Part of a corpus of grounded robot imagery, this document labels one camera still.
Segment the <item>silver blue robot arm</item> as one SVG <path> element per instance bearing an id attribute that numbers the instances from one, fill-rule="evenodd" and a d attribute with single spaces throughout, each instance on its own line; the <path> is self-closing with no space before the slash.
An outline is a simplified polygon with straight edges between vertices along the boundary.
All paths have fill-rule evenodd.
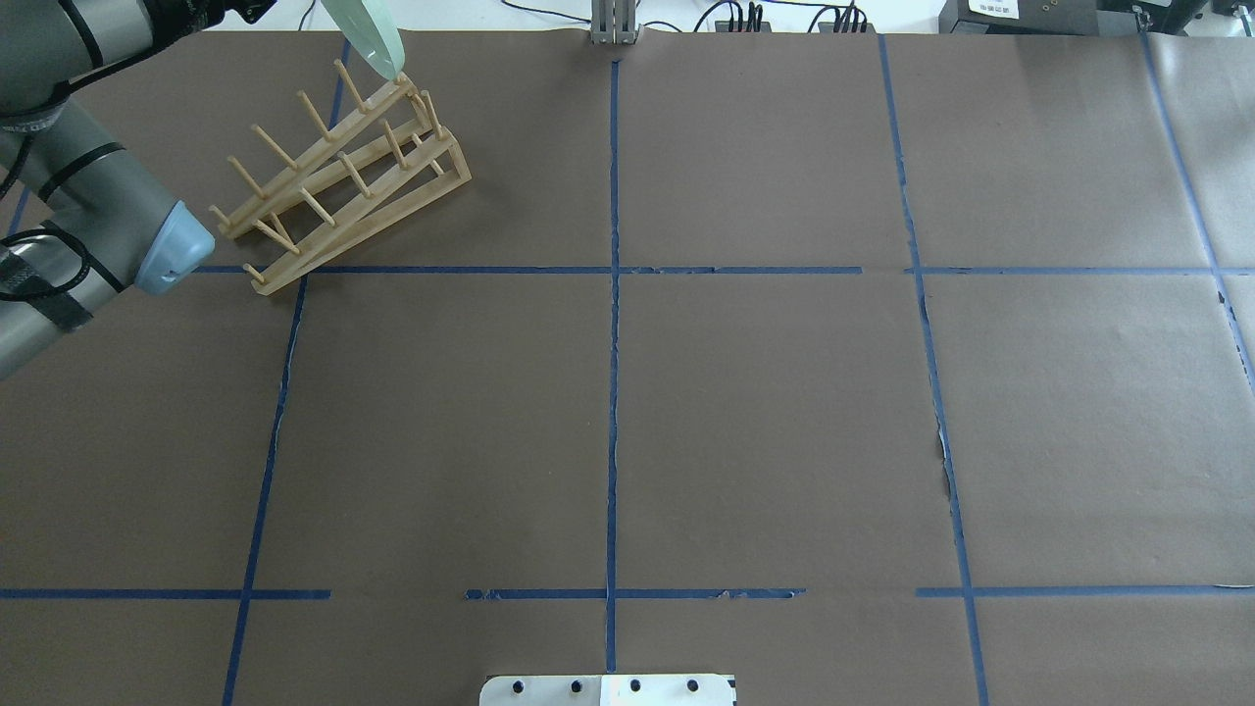
<path id="1" fill-rule="evenodd" d="M 118 293 L 167 293 L 215 236 L 77 103 L 77 92 L 269 1 L 5 1 L 3 193 L 25 187 L 48 219 L 3 236 L 1 367 L 9 377 L 89 325 Z"/>

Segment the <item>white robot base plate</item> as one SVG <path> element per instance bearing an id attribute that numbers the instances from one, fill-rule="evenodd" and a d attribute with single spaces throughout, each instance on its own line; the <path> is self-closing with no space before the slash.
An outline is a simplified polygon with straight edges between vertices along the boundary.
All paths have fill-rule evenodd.
<path id="1" fill-rule="evenodd" d="M 479 688 L 479 705 L 735 705 L 733 676 L 626 673 L 496 676 Z"/>

